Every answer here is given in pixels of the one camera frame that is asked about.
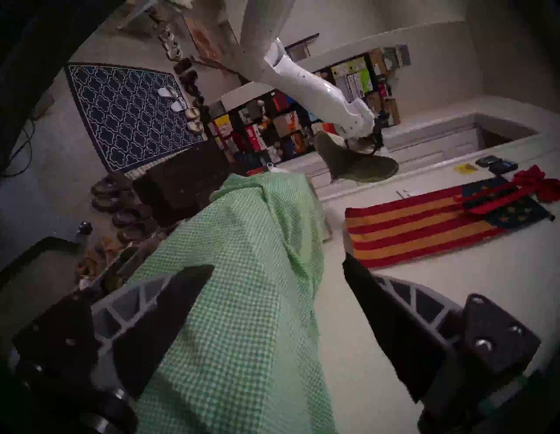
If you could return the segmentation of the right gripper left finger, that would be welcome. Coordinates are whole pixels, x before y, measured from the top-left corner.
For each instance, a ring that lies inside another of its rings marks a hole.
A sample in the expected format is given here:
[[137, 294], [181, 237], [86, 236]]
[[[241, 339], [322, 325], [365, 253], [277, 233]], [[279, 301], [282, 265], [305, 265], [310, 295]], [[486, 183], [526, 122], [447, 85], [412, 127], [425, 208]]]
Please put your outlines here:
[[39, 366], [58, 384], [121, 389], [138, 399], [213, 271], [188, 266], [98, 299], [89, 290], [74, 292], [12, 338], [19, 364]]

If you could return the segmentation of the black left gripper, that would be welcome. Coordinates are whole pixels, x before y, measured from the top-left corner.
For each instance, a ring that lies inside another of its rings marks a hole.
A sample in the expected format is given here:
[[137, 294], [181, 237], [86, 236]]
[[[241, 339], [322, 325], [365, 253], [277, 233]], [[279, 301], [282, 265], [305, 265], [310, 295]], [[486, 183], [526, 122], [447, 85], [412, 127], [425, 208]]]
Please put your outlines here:
[[372, 153], [376, 153], [384, 147], [382, 136], [383, 127], [385, 127], [385, 113], [379, 113], [375, 119], [374, 128], [371, 134], [372, 143], [374, 144]]

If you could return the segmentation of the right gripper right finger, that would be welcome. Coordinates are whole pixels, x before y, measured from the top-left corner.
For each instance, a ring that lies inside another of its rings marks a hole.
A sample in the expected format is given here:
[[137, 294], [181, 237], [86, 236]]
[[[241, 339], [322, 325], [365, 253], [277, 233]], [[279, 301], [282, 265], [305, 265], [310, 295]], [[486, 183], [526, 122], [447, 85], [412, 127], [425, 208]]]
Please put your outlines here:
[[479, 293], [463, 307], [426, 286], [374, 274], [346, 253], [344, 278], [411, 398], [478, 402], [521, 374], [541, 339]]

